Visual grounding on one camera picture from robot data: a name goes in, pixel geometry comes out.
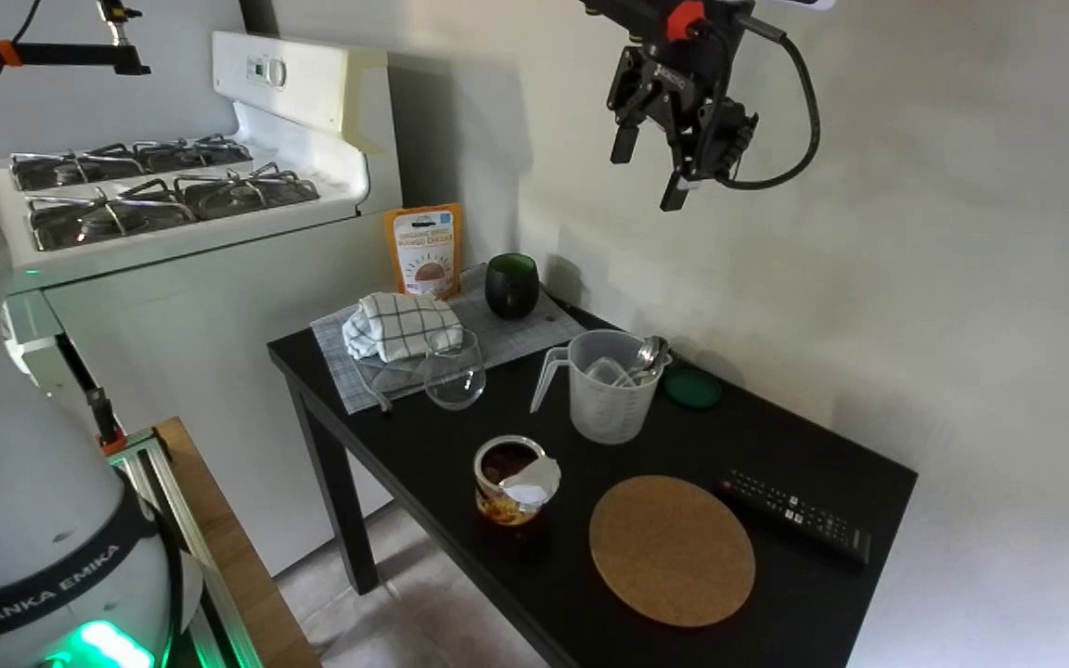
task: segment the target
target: cork trivet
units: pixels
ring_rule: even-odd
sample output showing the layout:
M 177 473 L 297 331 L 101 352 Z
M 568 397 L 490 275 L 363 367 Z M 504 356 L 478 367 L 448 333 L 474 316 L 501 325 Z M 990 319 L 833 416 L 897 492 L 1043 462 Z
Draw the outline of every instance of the cork trivet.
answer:
M 749 534 L 730 507 L 667 473 L 614 486 L 595 507 L 592 552 L 623 606 L 672 625 L 727 620 L 756 573 Z

